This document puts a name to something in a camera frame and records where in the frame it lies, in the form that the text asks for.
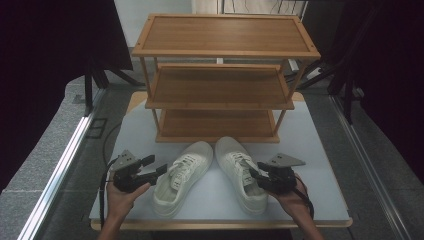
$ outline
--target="white sneaker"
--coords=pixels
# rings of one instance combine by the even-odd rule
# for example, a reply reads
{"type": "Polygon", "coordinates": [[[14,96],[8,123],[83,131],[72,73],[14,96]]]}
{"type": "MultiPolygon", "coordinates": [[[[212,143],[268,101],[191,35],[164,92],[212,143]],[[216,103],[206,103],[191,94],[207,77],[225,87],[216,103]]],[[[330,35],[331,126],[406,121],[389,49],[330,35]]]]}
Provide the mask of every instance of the white sneaker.
{"type": "Polygon", "coordinates": [[[268,194],[250,175],[249,168],[258,171],[258,167],[246,149],[234,138],[223,137],[216,143],[215,156],[219,166],[231,179],[242,209],[254,215],[263,213],[268,203],[268,194]]]}
{"type": "Polygon", "coordinates": [[[196,142],[185,149],[168,172],[159,178],[153,192],[154,211],[162,217],[174,217],[191,186],[206,173],[212,159],[212,147],[206,142],[196,142]]]}

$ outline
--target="white wall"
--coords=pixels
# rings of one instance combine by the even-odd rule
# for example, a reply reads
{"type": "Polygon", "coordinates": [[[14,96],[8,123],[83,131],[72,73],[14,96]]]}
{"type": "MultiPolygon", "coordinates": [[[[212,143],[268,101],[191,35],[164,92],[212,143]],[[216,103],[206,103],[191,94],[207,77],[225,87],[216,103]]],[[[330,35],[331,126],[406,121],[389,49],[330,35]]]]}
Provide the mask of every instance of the white wall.
{"type": "Polygon", "coordinates": [[[192,13],[191,0],[115,0],[128,47],[134,47],[149,13],[192,13]]]}

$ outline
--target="gray floor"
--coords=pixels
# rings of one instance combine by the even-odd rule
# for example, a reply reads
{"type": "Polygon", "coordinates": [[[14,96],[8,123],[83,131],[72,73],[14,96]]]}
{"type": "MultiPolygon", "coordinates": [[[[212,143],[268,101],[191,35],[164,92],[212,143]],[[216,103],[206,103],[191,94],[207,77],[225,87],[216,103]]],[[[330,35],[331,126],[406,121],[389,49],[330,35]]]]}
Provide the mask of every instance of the gray floor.
{"type": "MultiPolygon", "coordinates": [[[[134,62],[134,67],[135,71],[128,73],[140,79],[139,63],[134,62]]],[[[133,87],[111,73],[107,74],[111,82],[110,87],[99,103],[92,128],[70,166],[54,204],[37,234],[37,239],[95,239],[98,234],[90,228],[88,215],[104,171],[103,145],[106,159],[109,159],[119,132],[118,124],[125,115],[131,94],[140,90],[139,87],[133,87]]],[[[350,229],[325,228],[321,231],[326,239],[396,239],[385,211],[341,124],[336,108],[326,94],[327,84],[328,81],[323,81],[301,92],[354,223],[350,229]]],[[[83,116],[83,96],[83,79],[75,79],[68,85],[61,108],[37,147],[2,192],[1,239],[16,239],[19,236],[83,116]]],[[[421,239],[424,236],[423,185],[396,148],[360,108],[359,102],[353,104],[352,117],[353,127],[392,197],[411,239],[421,239]]],[[[299,230],[293,229],[292,234],[295,239],[302,239],[299,230]]],[[[151,239],[151,234],[123,231],[121,239],[151,239]]]]}

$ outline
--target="human arm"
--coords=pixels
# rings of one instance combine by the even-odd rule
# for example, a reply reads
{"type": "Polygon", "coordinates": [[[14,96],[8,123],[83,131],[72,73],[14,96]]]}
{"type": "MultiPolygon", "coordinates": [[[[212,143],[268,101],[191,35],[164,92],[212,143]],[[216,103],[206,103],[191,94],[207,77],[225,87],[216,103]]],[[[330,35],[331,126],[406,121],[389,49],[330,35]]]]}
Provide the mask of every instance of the human arm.
{"type": "MultiPolygon", "coordinates": [[[[296,174],[297,186],[296,188],[306,195],[306,188],[300,180],[300,177],[296,174]]],[[[274,194],[268,192],[269,195],[273,196],[280,203],[284,211],[293,218],[293,221],[299,226],[304,234],[306,240],[321,240],[324,237],[316,227],[314,220],[312,219],[307,204],[293,191],[287,194],[274,194]]]]}
{"type": "Polygon", "coordinates": [[[134,201],[150,188],[150,183],[132,193],[121,192],[112,182],[107,184],[108,212],[98,240],[117,239],[119,228],[134,205],[134,201]]]}

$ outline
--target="wooden shoe rack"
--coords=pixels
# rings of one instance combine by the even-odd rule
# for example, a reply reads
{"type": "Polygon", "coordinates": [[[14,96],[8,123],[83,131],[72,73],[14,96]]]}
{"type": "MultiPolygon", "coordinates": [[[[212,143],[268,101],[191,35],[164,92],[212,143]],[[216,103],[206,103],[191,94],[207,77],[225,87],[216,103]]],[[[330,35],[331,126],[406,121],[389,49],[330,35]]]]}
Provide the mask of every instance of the wooden shoe rack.
{"type": "Polygon", "coordinates": [[[158,142],[279,142],[302,73],[320,54],[297,16],[149,15],[132,55],[140,58],[158,142]],[[149,80],[146,57],[156,73],[149,80]],[[158,58],[300,59],[289,87],[281,65],[159,63],[158,58]],[[160,118],[157,110],[161,109],[160,118]],[[273,111],[280,110],[277,121],[273,111]]]}

